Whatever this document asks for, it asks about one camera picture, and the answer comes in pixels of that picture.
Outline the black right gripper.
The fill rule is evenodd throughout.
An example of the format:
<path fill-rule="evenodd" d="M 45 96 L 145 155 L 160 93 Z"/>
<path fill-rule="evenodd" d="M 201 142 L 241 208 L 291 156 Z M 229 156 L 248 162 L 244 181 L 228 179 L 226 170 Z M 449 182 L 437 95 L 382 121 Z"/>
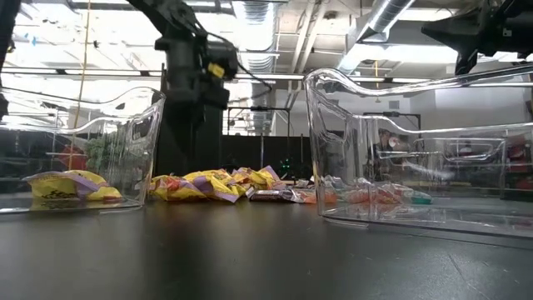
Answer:
<path fill-rule="evenodd" d="M 457 46 L 474 38 L 479 28 L 472 22 L 441 19 L 426 22 L 421 32 L 446 46 Z M 527 58 L 532 54 L 532 8 L 500 7 L 482 27 L 478 45 L 461 46 L 456 51 L 455 75 L 468 74 L 477 64 L 478 52 L 488 57 L 508 52 Z"/>

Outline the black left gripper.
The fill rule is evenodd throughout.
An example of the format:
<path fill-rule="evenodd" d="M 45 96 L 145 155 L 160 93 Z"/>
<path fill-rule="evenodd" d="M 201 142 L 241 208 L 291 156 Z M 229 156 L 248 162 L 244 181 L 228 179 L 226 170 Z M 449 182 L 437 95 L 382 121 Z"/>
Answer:
<path fill-rule="evenodd" d="M 202 58 L 206 35 L 163 35 L 155 49 L 166 54 L 167 89 L 170 104 L 208 104 L 205 96 Z"/>

